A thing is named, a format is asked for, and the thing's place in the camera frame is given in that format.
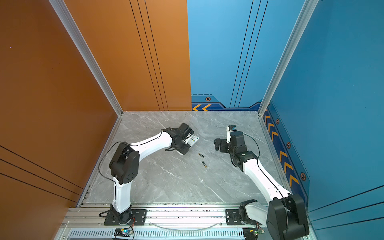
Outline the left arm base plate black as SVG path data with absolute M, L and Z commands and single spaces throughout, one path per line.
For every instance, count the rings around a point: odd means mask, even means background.
M 104 221 L 105 226 L 143 226 L 147 217 L 147 210 L 133 209 L 131 210 L 130 216 L 120 220 L 116 217 L 111 210 L 107 211 L 107 215 Z

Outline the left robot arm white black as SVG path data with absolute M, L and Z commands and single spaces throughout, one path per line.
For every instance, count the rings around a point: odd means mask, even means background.
M 110 209 L 99 214 L 105 226 L 131 226 L 139 214 L 132 210 L 132 182 L 138 176 L 139 164 L 149 155 L 165 150 L 185 155 L 200 138 L 192 128 L 182 123 L 178 128 L 162 129 L 157 135 L 137 143 L 117 142 L 117 149 L 109 163 L 114 184 L 114 199 Z

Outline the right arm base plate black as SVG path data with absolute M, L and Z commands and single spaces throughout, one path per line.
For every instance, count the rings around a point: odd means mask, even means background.
M 243 225 L 239 209 L 226 209 L 226 224 L 228 226 Z

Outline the white remote control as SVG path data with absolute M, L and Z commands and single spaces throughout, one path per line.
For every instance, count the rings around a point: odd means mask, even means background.
M 188 144 L 190 147 L 192 147 L 199 139 L 200 138 L 197 135 L 193 134 L 185 140 L 185 144 Z

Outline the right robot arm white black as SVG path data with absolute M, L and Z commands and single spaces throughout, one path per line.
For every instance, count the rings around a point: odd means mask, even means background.
M 247 175 L 261 191 L 268 205 L 244 201 L 238 208 L 239 222 L 264 225 L 274 240 L 296 240 L 310 233 L 304 199 L 281 186 L 263 167 L 259 156 L 247 149 L 244 133 L 234 125 L 227 128 L 226 139 L 215 139 L 215 149 L 228 153 L 232 164 Z

